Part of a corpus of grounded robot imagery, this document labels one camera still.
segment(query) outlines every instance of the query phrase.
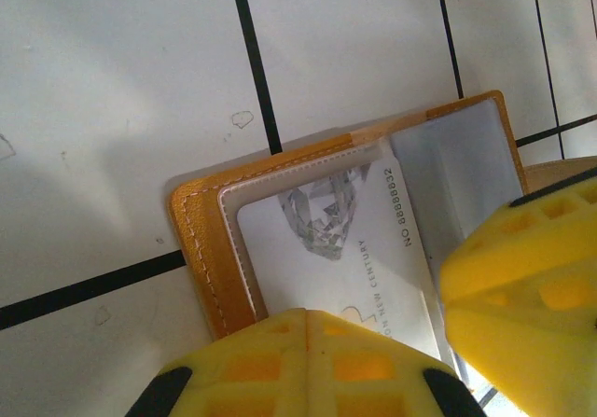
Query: diamond graphic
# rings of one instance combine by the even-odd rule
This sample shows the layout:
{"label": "diamond graphic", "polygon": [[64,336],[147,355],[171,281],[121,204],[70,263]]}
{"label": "diamond graphic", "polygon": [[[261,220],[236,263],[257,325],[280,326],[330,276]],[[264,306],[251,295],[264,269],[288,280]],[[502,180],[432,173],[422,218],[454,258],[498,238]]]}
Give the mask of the diamond graphic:
{"label": "diamond graphic", "polygon": [[290,228],[309,252],[340,260],[370,163],[278,195]]}

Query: card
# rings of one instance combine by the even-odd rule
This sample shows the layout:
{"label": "card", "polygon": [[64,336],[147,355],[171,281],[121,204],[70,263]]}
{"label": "card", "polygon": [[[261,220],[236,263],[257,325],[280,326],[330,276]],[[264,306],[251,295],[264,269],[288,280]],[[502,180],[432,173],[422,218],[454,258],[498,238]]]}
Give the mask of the card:
{"label": "card", "polygon": [[247,204],[237,218],[269,313],[323,310],[439,358],[437,297],[390,151]]}

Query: white card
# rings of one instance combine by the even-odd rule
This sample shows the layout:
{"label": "white card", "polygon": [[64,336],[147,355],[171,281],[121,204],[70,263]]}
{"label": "white card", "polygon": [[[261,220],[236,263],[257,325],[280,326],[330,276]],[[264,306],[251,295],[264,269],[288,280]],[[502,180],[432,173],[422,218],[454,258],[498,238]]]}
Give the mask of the white card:
{"label": "white card", "polygon": [[435,290],[400,165],[386,153],[247,204],[238,223],[269,313],[323,310],[439,358],[426,306]]}

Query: card holder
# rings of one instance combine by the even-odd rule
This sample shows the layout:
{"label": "card holder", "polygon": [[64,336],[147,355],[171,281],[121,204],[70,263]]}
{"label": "card holder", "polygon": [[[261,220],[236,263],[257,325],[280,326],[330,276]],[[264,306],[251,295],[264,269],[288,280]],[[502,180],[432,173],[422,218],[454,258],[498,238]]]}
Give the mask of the card holder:
{"label": "card holder", "polygon": [[[482,114],[493,111],[492,132],[488,133],[485,140],[499,141],[499,145],[495,146],[501,148],[498,159],[503,161],[507,157],[508,161],[508,169],[497,173],[493,178],[493,185],[499,187],[503,184],[505,179],[500,178],[502,176],[507,178],[510,186],[518,191],[525,191],[521,163],[507,121],[504,99],[497,91],[422,113],[392,118],[312,146],[196,179],[177,188],[169,201],[170,214],[215,338],[222,338],[248,327],[268,315],[257,278],[250,266],[242,233],[234,219],[238,210],[247,203],[270,196],[278,188],[279,191],[286,190],[304,184],[305,180],[309,182],[310,179],[316,179],[316,176],[326,176],[357,166],[363,161],[367,163],[369,159],[374,160],[380,156],[379,142],[383,139],[389,139],[402,166],[423,247],[428,261],[432,261],[430,266],[433,270],[432,265],[440,262],[442,254],[453,249],[465,236],[463,232],[467,229],[466,226],[474,226],[471,223],[479,219],[485,210],[493,207],[493,202],[511,194],[511,191],[504,190],[499,195],[493,195],[490,201],[481,199],[481,205],[475,204],[472,218],[466,212],[466,202],[462,202],[467,191],[472,191],[475,195],[486,193],[487,188],[472,182],[467,173],[483,172],[482,164],[488,164],[485,168],[490,171],[493,168],[491,157],[470,160],[468,164],[477,164],[477,168],[457,170],[458,165],[462,165],[462,160],[474,154],[458,148],[470,148],[471,142],[466,140],[468,137],[463,137],[459,142],[457,126],[444,130],[438,124],[463,120],[469,126],[470,120],[483,120],[483,117],[456,117],[459,112],[466,112],[468,108],[480,104],[485,104]],[[447,142],[443,137],[447,135],[446,132],[452,136]],[[466,130],[463,132],[464,136],[468,136]],[[426,144],[417,146],[413,144],[416,142]],[[457,157],[442,159],[446,148],[457,151]],[[433,176],[433,171],[429,172],[429,176],[417,173],[423,170],[417,170],[417,167],[421,167],[421,161],[425,160],[427,164],[424,167],[431,167],[435,163],[436,172],[444,173],[443,177]],[[465,182],[468,189],[460,188],[461,182]],[[422,192],[426,190],[428,194],[423,195]],[[446,209],[446,214],[452,214],[453,222],[449,226],[444,223],[444,229],[448,229],[451,235],[451,240],[447,243],[434,243],[437,235],[434,234],[433,227],[437,224],[437,219],[427,211],[428,204],[442,203],[436,201],[438,197],[444,198],[443,203],[451,204],[452,207],[451,212]]]}

